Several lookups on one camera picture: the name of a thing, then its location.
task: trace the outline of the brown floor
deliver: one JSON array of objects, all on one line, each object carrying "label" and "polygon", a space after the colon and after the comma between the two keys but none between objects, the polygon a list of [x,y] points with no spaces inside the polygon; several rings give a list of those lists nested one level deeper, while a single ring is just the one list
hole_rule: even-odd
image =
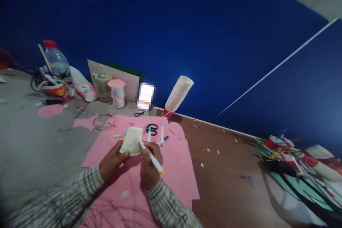
[{"label": "brown floor", "polygon": [[[192,201],[193,212],[204,227],[308,227],[310,216],[302,203],[260,165],[256,149],[249,145],[253,138],[177,114],[169,121],[183,127],[189,143],[201,197]],[[240,175],[252,176],[256,190]],[[290,208],[284,209],[285,201]]]}]

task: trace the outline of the hand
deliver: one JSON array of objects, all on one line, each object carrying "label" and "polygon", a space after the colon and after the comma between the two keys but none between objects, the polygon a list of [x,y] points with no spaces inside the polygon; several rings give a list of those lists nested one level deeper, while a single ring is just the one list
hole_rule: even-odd
[{"label": "hand", "polygon": [[140,170],[140,178],[142,186],[145,188],[146,191],[149,191],[157,184],[160,176],[159,172],[156,170],[153,163],[151,162],[150,153],[153,153],[153,155],[156,157],[156,159],[161,165],[163,165],[163,156],[161,155],[158,144],[154,142],[144,142],[144,146],[148,149],[144,149],[141,151],[143,155]]},{"label": "hand", "polygon": [[129,151],[126,151],[123,154],[120,153],[122,142],[123,140],[118,141],[100,162],[100,176],[104,181],[107,181],[113,175],[121,163],[131,157]]}]

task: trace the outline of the pink paper circle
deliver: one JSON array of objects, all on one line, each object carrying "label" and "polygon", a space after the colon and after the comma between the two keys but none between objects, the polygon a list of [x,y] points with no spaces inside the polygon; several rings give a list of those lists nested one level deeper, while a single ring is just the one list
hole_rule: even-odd
[{"label": "pink paper circle", "polygon": [[121,88],[126,85],[126,82],[121,79],[112,79],[108,81],[107,85],[109,85],[109,87]]},{"label": "pink paper circle", "polygon": [[61,104],[53,104],[53,105],[47,105],[38,110],[37,114],[40,117],[48,118],[51,116],[56,116],[60,113],[62,113],[64,110],[64,106]]},{"label": "pink paper circle", "polygon": [[171,132],[174,133],[175,135],[182,135],[183,134],[182,126],[176,122],[169,123],[169,128],[170,128]]}]

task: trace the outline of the blue wall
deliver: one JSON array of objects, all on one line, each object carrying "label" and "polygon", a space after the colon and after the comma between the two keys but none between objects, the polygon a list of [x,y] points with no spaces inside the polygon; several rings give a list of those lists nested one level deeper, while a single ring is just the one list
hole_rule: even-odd
[{"label": "blue wall", "polygon": [[298,148],[319,144],[342,157],[341,45],[342,20],[337,20],[218,116],[217,123],[260,137],[286,130]]},{"label": "blue wall", "polygon": [[54,40],[88,78],[88,58],[150,74],[159,107],[186,75],[195,84],[177,112],[212,123],[327,24],[295,0],[0,1],[0,47],[18,61],[42,63],[37,43]]}]

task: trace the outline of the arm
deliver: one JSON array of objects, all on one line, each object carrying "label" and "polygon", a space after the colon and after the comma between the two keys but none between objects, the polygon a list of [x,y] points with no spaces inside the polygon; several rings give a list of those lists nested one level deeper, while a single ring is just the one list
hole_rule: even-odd
[{"label": "arm", "polygon": [[147,192],[152,211],[164,227],[202,227],[191,209],[185,208],[162,178]]},{"label": "arm", "polygon": [[158,162],[163,164],[159,145],[144,143],[148,149],[143,150],[140,177],[150,200],[153,214],[164,227],[202,227],[191,209],[185,208],[165,184],[156,168],[151,163],[151,152]]},{"label": "arm", "polygon": [[80,174],[66,187],[25,207],[14,217],[12,227],[64,227],[82,211],[130,153],[120,154],[122,140],[107,153],[99,165]]}]

